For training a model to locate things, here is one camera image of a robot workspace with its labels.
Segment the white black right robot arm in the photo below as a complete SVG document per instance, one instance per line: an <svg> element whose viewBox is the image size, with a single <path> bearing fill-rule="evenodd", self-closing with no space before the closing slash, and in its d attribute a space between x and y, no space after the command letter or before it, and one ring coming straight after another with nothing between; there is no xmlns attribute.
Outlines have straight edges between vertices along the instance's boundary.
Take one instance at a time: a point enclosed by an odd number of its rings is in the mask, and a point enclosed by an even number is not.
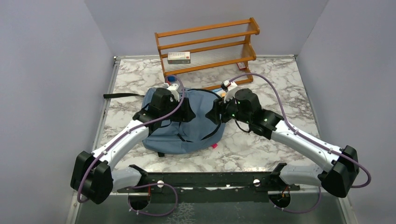
<svg viewBox="0 0 396 224"><path fill-rule="evenodd" d="M216 125L231 119L248 124L253 133L282 143L314 162L312 166L288 164L272 174L269 183L276 190L287 184L305 184L321 186L333 196L344 198L359 174L355 148L331 145L288 124L280 114L263 109L250 89L237 90L228 101L214 100L205 116Z"/></svg>

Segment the blue student backpack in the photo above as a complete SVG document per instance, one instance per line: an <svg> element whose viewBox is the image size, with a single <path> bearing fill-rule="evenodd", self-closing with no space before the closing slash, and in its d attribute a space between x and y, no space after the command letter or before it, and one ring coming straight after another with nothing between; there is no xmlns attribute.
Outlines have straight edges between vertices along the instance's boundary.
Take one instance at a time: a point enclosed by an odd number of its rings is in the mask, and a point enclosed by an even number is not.
<svg viewBox="0 0 396 224"><path fill-rule="evenodd" d="M157 88L150 88L144 95L142 107L151 101ZM186 97L193 110L190 122L162 121L153 133L142 141L146 149L155 151L160 157L166 154L188 154L216 144L222 138L225 125L216 125L205 115L211 110L214 100L222 98L209 90L187 88Z"/></svg>

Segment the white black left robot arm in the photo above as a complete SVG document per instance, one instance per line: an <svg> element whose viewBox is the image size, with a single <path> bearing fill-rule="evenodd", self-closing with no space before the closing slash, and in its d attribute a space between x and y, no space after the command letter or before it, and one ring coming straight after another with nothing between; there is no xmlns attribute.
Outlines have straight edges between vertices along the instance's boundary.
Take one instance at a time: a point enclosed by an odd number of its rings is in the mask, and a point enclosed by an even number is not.
<svg viewBox="0 0 396 224"><path fill-rule="evenodd" d="M91 153L79 153L70 183L77 191L78 202L104 202L112 191L117 190L116 185L121 183L120 180L113 179L115 165L137 143L149 137L162 121L176 118L188 122L189 112L183 109L187 102L184 87L173 84L168 88L157 88L151 101L132 117L121 133Z"/></svg>

